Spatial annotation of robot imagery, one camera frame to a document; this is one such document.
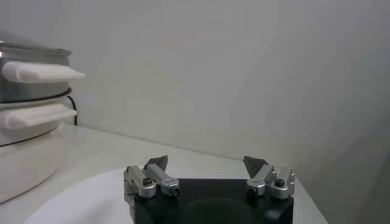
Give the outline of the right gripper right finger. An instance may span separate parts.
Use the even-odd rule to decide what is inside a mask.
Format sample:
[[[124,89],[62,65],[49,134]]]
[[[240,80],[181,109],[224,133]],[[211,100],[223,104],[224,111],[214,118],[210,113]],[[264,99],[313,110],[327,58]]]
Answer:
[[[244,165],[249,174],[247,194],[252,198],[270,194],[272,198],[286,200],[294,196],[296,174],[292,169],[275,168],[264,159],[245,156]]]

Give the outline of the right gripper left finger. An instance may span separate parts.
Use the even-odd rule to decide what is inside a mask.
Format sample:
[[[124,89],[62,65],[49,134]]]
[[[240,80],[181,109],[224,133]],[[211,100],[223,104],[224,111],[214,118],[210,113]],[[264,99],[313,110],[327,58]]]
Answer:
[[[151,158],[144,166],[128,166],[124,172],[124,200],[130,203],[136,196],[150,199],[157,195],[158,189],[163,195],[177,197],[180,183],[169,176],[165,170],[168,156]]]

